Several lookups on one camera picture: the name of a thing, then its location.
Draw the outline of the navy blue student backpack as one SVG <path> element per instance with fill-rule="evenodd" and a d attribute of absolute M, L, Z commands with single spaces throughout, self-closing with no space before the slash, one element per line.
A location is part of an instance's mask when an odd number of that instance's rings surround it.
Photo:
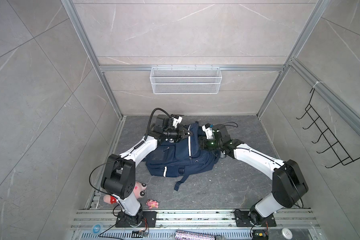
<path fill-rule="evenodd" d="M 198 122 L 187 126 L 192 136 L 178 143 L 163 142 L 157 149 L 149 153 L 143 161 L 152 176 L 182 179 L 176 182 L 174 190 L 178 191 L 190 175 L 210 171 L 220 159 L 218 150 L 203 150 L 199 137 L 205 133 Z"/>

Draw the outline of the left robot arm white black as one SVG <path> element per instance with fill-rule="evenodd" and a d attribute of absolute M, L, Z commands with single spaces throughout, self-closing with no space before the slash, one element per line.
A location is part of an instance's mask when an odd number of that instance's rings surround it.
<path fill-rule="evenodd" d="M 151 112 L 144 137 L 133 147 L 120 155 L 110 155 L 102 166 L 105 167 L 100 188 L 92 183 L 90 186 L 105 195 L 115 197 L 122 207 L 119 219 L 132 227 L 137 227 L 143 222 L 142 205 L 133 193 L 136 183 L 136 166 L 164 141 L 178 143 L 193 133 L 181 124 L 181 115 L 170 115 L 161 108 Z"/>

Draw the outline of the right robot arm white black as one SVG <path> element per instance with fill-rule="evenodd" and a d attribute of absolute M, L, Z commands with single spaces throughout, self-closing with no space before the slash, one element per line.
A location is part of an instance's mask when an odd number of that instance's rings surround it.
<path fill-rule="evenodd" d="M 250 208 L 249 219 L 252 225 L 260 226 L 278 210 L 292 208 L 308 192 L 308 184 L 295 161 L 270 157 L 243 141 L 232 139 L 224 124 L 206 124 L 202 126 L 202 131 L 199 137 L 200 147 L 244 162 L 272 180 L 271 193 Z"/>

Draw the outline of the pink plush pig toy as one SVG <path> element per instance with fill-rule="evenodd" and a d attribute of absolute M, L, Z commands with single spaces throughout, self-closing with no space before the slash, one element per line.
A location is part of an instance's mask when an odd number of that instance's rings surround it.
<path fill-rule="evenodd" d="M 145 183 L 136 182 L 135 183 L 135 188 L 133 190 L 133 193 L 134 193 L 135 197 L 137 199 L 143 198 L 146 195 L 146 188 L 147 188 L 147 185 Z M 119 201 L 114 196 L 105 195 L 103 197 L 103 201 L 106 204 L 119 205 Z"/>

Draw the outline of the small pink toy figure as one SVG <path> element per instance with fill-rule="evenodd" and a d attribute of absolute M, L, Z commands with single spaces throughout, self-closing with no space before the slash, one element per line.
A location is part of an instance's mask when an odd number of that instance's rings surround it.
<path fill-rule="evenodd" d="M 146 202 L 146 205 L 149 209 L 158 209 L 159 208 L 159 202 L 149 199 Z"/>

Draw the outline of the glittery purple pouch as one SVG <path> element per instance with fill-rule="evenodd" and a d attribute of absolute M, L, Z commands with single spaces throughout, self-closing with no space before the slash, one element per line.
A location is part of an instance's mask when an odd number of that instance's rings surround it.
<path fill-rule="evenodd" d="M 215 240 L 215 236 L 178 230 L 175 232 L 175 240 Z"/>

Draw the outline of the white round button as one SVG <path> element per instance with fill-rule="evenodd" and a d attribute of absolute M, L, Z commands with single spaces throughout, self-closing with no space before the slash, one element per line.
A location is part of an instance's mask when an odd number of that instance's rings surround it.
<path fill-rule="evenodd" d="M 286 239 L 286 240 L 292 240 L 293 238 L 293 233 L 290 229 L 287 228 L 283 228 L 281 230 L 282 236 Z"/>

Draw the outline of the blue round sticker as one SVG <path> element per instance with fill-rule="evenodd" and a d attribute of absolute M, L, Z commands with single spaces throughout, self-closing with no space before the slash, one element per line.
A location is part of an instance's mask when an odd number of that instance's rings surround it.
<path fill-rule="evenodd" d="M 100 235 L 103 232 L 103 225 L 102 224 L 95 224 L 92 226 L 92 234 L 95 236 Z"/>

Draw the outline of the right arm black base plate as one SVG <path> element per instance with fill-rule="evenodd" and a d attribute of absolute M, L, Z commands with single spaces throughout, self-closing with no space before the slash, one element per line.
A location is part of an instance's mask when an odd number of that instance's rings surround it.
<path fill-rule="evenodd" d="M 276 227 L 276 221 L 274 215 L 271 214 L 268 217 L 262 217 L 256 211 L 246 211 L 235 209 L 233 211 L 234 219 L 237 227 Z"/>

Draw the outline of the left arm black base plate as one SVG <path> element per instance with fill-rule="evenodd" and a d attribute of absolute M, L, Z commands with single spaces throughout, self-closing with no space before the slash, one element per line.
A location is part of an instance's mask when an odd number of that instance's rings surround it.
<path fill-rule="evenodd" d="M 116 228 L 153 228 L 156 225 L 157 212 L 139 211 L 136 216 L 130 216 L 122 211 L 118 212 Z"/>

